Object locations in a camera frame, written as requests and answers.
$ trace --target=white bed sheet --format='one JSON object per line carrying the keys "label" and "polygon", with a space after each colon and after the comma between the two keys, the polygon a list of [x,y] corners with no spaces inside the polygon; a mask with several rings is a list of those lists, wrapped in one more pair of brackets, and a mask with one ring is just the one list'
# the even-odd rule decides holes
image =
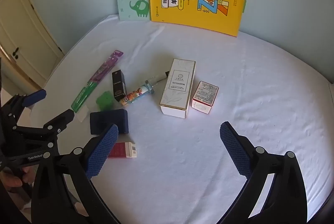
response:
{"label": "white bed sheet", "polygon": [[[125,53],[115,70],[123,71],[129,92],[169,70],[173,58],[196,61],[193,89],[199,81],[219,87],[208,115],[191,107],[186,119],[163,115],[158,104],[165,81],[154,87],[153,96],[127,108],[138,157],[107,159],[92,179],[122,223],[216,223],[245,183],[219,138],[224,121],[269,153],[295,152],[306,186],[308,219],[320,208],[334,183],[329,83],[291,54],[245,33],[234,38],[182,25],[120,22],[118,16],[109,16],[53,72],[45,86],[46,99],[32,110],[33,126],[41,127],[70,108],[115,49]],[[112,90],[111,74],[86,101],[89,109],[97,111],[95,100],[106,90]],[[75,118],[59,135],[59,151],[69,153],[90,138],[89,118],[82,123]],[[264,199],[261,195],[257,211]]]}

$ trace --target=green block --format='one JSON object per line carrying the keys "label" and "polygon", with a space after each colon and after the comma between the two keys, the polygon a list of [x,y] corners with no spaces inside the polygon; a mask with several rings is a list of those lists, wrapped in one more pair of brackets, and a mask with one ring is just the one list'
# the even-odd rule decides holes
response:
{"label": "green block", "polygon": [[101,111],[111,110],[113,106],[114,97],[110,91],[104,92],[101,96],[96,99],[96,104],[99,106]]}

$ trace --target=white box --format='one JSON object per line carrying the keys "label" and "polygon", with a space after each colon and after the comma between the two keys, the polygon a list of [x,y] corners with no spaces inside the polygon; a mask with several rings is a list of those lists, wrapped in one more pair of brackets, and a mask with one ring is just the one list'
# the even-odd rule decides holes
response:
{"label": "white box", "polygon": [[218,89],[218,86],[200,81],[192,98],[191,107],[208,114],[216,99]]}
{"label": "white box", "polygon": [[186,118],[195,65],[195,61],[174,59],[160,100],[165,115]]}

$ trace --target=finger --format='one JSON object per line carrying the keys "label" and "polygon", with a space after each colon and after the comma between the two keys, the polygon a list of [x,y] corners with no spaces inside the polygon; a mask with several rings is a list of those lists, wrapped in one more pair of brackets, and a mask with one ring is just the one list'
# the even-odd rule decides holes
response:
{"label": "finger", "polygon": [[35,180],[35,177],[36,177],[36,173],[35,173],[34,169],[30,168],[27,171],[27,173],[23,175],[22,180],[25,183],[32,184]]}
{"label": "finger", "polygon": [[25,173],[28,173],[30,169],[31,169],[31,167],[23,167],[23,168],[22,168],[22,170],[23,170]]}
{"label": "finger", "polygon": [[1,178],[1,181],[4,187],[7,190],[10,189],[11,187],[21,187],[22,186],[21,180],[12,174],[1,172],[0,178]]}

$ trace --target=blue textured gripper pad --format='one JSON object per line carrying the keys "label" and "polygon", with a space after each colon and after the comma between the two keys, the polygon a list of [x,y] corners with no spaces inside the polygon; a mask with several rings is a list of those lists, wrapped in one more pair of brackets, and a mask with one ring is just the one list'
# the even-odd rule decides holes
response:
{"label": "blue textured gripper pad", "polygon": [[32,94],[30,94],[29,96],[27,96],[23,102],[22,102],[22,106],[23,107],[29,107],[32,106],[33,104],[35,104],[36,102],[39,102],[43,99],[45,99],[46,97],[46,91],[44,89],[38,90]]}
{"label": "blue textured gripper pad", "polygon": [[228,128],[226,122],[220,126],[220,138],[239,174],[246,176],[246,178],[249,179],[252,174],[251,160],[243,146],[240,144],[238,138]]}
{"label": "blue textured gripper pad", "polygon": [[86,176],[89,180],[99,174],[117,138],[118,128],[113,124],[88,158]]}

